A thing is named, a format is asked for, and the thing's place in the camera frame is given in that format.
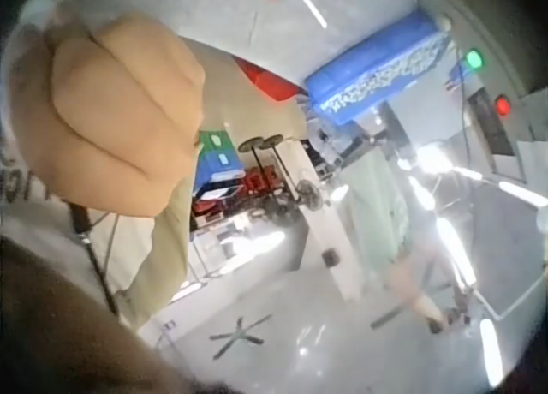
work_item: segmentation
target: hand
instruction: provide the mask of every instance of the hand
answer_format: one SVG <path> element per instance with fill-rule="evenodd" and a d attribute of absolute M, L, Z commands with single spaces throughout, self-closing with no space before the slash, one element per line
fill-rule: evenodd
<path fill-rule="evenodd" d="M 21 154 L 67 201 L 155 216 L 194 173 L 204 72 L 163 25 L 127 15 L 93 36 L 70 1 L 45 33 L 24 27 L 9 71 Z"/>

